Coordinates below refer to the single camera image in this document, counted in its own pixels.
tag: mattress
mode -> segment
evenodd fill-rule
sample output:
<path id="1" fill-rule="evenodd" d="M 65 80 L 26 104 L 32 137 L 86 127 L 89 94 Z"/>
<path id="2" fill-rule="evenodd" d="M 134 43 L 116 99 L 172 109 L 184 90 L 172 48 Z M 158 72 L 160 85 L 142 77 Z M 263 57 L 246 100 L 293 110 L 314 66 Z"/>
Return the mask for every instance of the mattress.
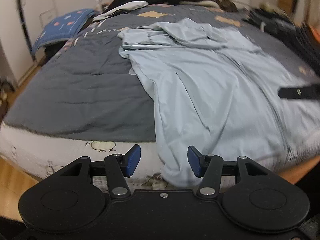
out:
<path id="1" fill-rule="evenodd" d="M 282 42 L 242 22 L 244 15 L 244 11 L 226 13 L 199 6 L 157 5 L 91 26 L 78 38 L 67 42 L 17 99 L 0 127 L 0 153 L 26 172 L 45 178 L 80 156 L 90 156 L 92 161 L 103 160 L 113 153 L 125 154 L 136 142 L 141 146 L 141 160 L 133 177 L 127 179 L 129 186 L 132 189 L 172 187 L 160 176 L 163 164 L 154 142 L 153 101 L 138 78 L 129 74 L 131 65 L 119 56 L 117 51 L 121 41 L 116 35 L 126 27 L 145 26 L 156 21 L 176 22 L 184 17 L 215 27 L 236 26 L 242 35 L 277 59 L 289 72 L 307 82 L 319 82 L 308 65 Z M 83 78 L 73 81 L 72 85 L 82 85 L 74 91 L 67 90 L 70 84 L 67 74 L 71 70 Z M 53 97 L 48 94 L 46 84 L 54 86 L 57 78 L 66 82 L 63 83 L 66 87 L 59 86 L 60 83 L 56 85 Z M 97 81 L 96 78 L 105 89 L 99 93 L 103 96 L 101 101 L 95 100 L 92 93 L 78 94 L 79 90 L 92 88 L 90 82 Z M 90 99 L 90 104 L 83 104 L 85 108 L 80 108 L 79 102 L 85 103 L 83 99 Z M 108 103 L 103 111 L 101 105 L 95 104 L 102 101 Z M 84 114 L 91 118 L 83 119 Z M 279 171 L 318 155 L 319 142 L 320 131 L 310 131 L 287 153 L 260 156 L 255 161 Z M 233 181 L 233 177 L 223 177 L 221 186 L 231 186 Z M 106 188 L 103 178 L 94 178 L 94 183 Z"/>

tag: gray blanket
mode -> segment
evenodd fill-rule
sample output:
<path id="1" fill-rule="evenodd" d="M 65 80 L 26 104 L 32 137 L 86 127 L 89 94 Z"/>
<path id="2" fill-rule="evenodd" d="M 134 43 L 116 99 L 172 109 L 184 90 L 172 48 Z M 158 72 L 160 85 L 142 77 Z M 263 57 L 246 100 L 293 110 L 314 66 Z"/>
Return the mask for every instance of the gray blanket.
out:
<path id="1" fill-rule="evenodd" d="M 128 73 L 131 64 L 119 56 L 122 41 L 117 34 L 125 27 L 173 23 L 185 17 L 214 27 L 238 25 L 224 18 L 239 21 L 239 31 L 287 70 L 308 82 L 319 81 L 280 41 L 242 22 L 243 13 L 199 6 L 148 6 L 107 19 L 67 43 L 33 78 L 4 122 L 55 137 L 155 141 L 153 101 L 137 76 Z"/>

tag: blue patterned cushion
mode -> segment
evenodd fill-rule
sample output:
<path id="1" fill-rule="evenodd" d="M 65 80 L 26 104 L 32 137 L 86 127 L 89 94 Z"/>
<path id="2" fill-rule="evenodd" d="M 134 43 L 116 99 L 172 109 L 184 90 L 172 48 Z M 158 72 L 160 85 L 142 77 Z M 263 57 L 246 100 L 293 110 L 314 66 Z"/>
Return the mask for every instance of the blue patterned cushion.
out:
<path id="1" fill-rule="evenodd" d="M 41 35 L 32 46 L 32 54 L 34 55 L 42 46 L 67 41 L 74 37 L 94 14 L 93 9 L 81 9 L 55 18 L 44 27 Z"/>

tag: metal screw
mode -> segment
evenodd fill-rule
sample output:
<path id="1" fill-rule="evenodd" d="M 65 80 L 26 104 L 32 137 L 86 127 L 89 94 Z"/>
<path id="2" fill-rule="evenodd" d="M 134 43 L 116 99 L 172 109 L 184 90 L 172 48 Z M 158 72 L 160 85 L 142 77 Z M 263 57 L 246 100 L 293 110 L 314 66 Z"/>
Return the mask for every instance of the metal screw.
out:
<path id="1" fill-rule="evenodd" d="M 205 196 L 210 196 L 216 193 L 216 190 L 212 187 L 203 187 L 200 189 L 200 193 Z"/>
<path id="2" fill-rule="evenodd" d="M 112 193 L 117 195 L 117 196 L 122 196 L 124 194 L 127 194 L 128 190 L 124 187 L 115 187 L 113 190 L 112 190 Z"/>
<path id="3" fill-rule="evenodd" d="M 161 193 L 160 197 L 161 198 L 167 198 L 167 197 L 169 197 L 169 194 L 168 193 Z"/>

